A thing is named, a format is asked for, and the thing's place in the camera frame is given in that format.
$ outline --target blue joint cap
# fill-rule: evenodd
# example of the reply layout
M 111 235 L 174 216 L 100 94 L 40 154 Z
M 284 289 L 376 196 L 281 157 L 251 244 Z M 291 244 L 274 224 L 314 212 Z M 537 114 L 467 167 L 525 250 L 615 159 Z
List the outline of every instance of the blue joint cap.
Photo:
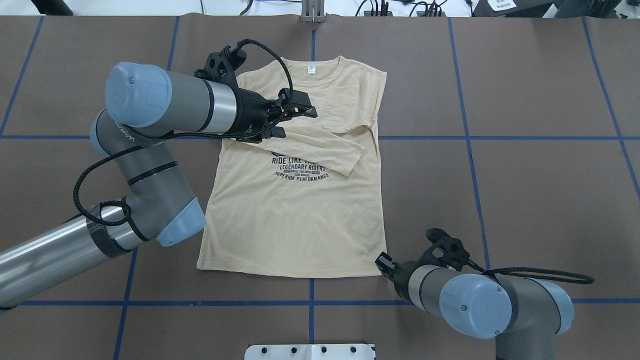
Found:
M 160 232 L 156 240 L 164 247 L 175 245 L 202 230 L 204 223 L 204 213 L 198 198 L 194 197 Z
M 544 280 L 532 279 L 530 277 L 527 279 L 537 282 L 542 285 L 547 292 L 549 292 L 549 295 L 551 295 L 554 302 L 556 302 L 558 312 L 560 313 L 560 328 L 556 335 L 566 333 L 571 327 L 573 317 L 575 316 L 573 311 L 573 302 L 571 301 L 569 294 L 567 294 L 566 291 L 558 284 Z
M 440 312 L 457 331 L 478 339 L 503 333 L 511 320 L 511 300 L 489 278 L 463 274 L 447 281 L 440 292 Z
M 171 102 L 169 75 L 155 65 L 119 63 L 107 80 L 104 100 L 111 118 L 131 127 L 155 124 Z
M 108 158 L 109 154 L 100 145 L 100 142 L 98 141 L 98 134 L 97 134 L 98 119 L 100 118 L 100 115 L 102 115 L 103 112 L 104 112 L 104 110 L 100 111 L 98 116 L 95 117 L 95 120 L 93 121 L 93 125 L 91 125 L 91 131 L 89 132 L 89 138 L 91 139 L 91 144 L 93 145 L 95 150 L 97 152 L 99 152 L 100 155 L 104 156 L 105 158 Z

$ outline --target white tag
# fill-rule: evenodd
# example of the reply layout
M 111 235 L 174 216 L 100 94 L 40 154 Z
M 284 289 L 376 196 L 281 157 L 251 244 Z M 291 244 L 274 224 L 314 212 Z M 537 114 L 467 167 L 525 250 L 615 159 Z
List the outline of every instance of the white tag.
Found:
M 516 3 L 514 3 L 513 0 L 487 0 L 487 2 L 495 12 L 516 7 Z

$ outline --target shirt sleeve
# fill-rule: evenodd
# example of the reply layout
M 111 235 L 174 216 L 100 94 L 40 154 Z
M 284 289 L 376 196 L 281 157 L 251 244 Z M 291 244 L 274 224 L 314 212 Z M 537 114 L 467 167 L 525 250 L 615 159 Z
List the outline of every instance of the shirt sleeve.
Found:
M 351 174 L 364 153 L 364 146 L 320 127 L 302 122 L 283 122 L 280 125 L 285 128 L 286 138 L 270 138 L 261 143 L 246 144 L 311 161 L 344 176 Z

